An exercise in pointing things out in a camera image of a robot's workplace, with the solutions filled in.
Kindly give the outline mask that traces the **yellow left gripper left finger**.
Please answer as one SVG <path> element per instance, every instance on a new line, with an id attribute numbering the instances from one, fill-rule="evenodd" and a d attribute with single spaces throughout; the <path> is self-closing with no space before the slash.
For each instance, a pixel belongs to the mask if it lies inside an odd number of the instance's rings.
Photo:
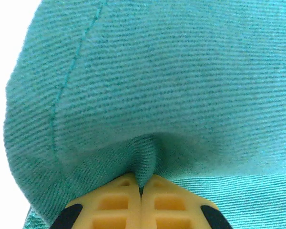
<path id="1" fill-rule="evenodd" d="M 49 229 L 140 229 L 141 195 L 128 173 L 69 202 Z"/>

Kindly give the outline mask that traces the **green long pants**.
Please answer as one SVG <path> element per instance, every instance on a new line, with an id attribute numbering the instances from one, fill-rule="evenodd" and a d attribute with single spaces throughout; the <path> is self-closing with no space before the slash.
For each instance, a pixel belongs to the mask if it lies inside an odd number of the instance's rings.
<path id="1" fill-rule="evenodd" d="M 42 0 L 6 98 L 23 229 L 127 172 L 286 229 L 286 0 Z"/>

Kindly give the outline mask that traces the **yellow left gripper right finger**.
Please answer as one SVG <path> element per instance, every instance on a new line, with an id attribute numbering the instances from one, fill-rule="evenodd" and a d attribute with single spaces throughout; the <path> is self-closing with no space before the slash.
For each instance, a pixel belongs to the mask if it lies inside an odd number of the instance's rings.
<path id="1" fill-rule="evenodd" d="M 213 202 L 153 175 L 143 188 L 141 229 L 233 229 Z"/>

